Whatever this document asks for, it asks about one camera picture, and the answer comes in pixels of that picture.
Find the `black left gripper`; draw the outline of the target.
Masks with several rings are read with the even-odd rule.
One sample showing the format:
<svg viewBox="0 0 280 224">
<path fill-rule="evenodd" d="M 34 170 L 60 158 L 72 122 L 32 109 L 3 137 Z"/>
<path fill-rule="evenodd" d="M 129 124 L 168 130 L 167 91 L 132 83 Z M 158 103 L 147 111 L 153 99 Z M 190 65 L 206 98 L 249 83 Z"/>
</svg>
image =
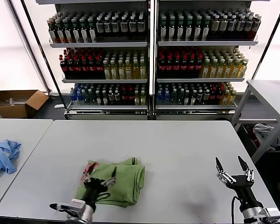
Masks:
<svg viewBox="0 0 280 224">
<path fill-rule="evenodd" d="M 87 205 L 95 203 L 98 197 L 105 193 L 105 187 L 111 186 L 116 182 L 117 167 L 114 168 L 111 177 L 107 180 L 91 177 L 91 174 L 98 167 L 98 163 L 88 163 L 81 177 L 81 184 L 85 187 L 83 201 Z"/>
</svg>

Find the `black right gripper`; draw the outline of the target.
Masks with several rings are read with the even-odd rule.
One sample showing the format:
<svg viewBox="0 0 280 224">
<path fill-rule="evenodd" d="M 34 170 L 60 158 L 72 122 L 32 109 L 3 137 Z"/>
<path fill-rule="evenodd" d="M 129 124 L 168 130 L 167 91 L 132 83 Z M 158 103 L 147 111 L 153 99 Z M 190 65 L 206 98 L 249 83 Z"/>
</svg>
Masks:
<svg viewBox="0 0 280 224">
<path fill-rule="evenodd" d="M 250 208 L 263 207 L 263 204 L 257 201 L 255 195 L 252 192 L 251 187 L 254 184 L 254 170 L 250 169 L 247 163 L 238 156 L 240 166 L 245 175 L 229 175 L 224 171 L 222 164 L 216 157 L 217 177 L 226 185 L 227 188 L 236 192 L 237 197 L 240 199 L 240 210 L 246 210 Z"/>
</svg>

